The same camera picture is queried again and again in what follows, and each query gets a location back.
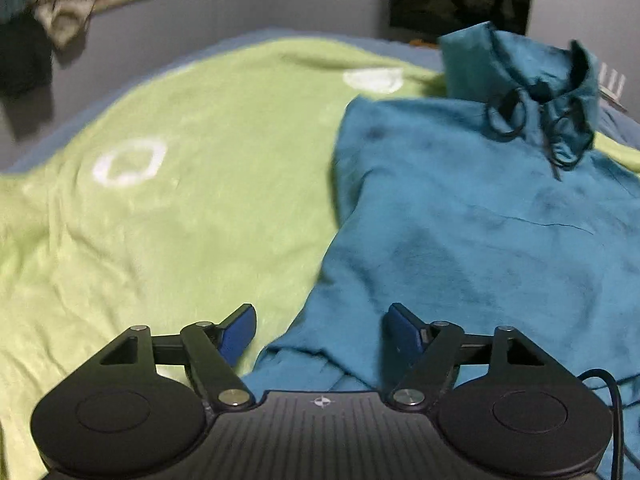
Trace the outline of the teal hooded jacket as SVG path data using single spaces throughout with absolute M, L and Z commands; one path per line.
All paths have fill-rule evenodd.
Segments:
M 326 414 L 297 422 L 308 442 L 338 448 L 358 428 L 336 418 L 344 396 L 382 419 L 367 446 L 393 448 L 406 466 L 443 446 L 490 474 L 427 416 L 390 405 L 408 364 L 383 318 L 402 304 L 472 335 L 513 327 L 608 407 L 612 477 L 637 478 L 639 179 L 593 147 L 596 62 L 578 42 L 558 49 L 488 23 L 443 36 L 439 50 L 446 98 L 346 108 L 340 227 L 303 310 L 247 385 L 260 400 L 327 396 Z

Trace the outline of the light green fleece blanket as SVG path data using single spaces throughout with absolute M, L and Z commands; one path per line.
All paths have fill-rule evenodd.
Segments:
M 340 227 L 349 103 L 446 96 L 445 71 L 272 40 L 142 84 L 41 166 L 3 176 L 2 477 L 43 477 L 32 410 L 130 326 L 173 332 L 254 304 L 247 379 L 303 310 Z

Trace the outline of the blue bed sheet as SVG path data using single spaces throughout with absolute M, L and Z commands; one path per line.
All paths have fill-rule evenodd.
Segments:
M 284 38 L 336 40 L 430 70 L 442 69 L 442 58 L 433 49 L 411 47 L 399 41 L 285 28 L 265 28 L 223 39 L 210 47 L 173 58 L 168 63 L 135 62 L 130 67 L 117 64 L 109 67 L 104 75 L 75 63 L 66 70 L 54 70 L 49 87 L 1 103 L 1 170 L 18 174 L 42 164 L 102 110 L 143 81 L 201 58 Z

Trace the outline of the white wifi router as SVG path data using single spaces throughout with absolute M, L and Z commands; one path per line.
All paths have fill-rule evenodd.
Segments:
M 620 100 L 624 92 L 626 76 L 615 68 L 608 66 L 605 62 L 601 62 L 598 84 L 600 97 L 605 104 L 612 106 L 623 114 L 627 114 L 628 110 Z

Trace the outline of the beige patterned cloth bundle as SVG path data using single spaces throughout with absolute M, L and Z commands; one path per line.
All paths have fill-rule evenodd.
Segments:
M 29 0 L 28 6 L 55 50 L 62 51 L 86 31 L 101 1 L 108 0 Z

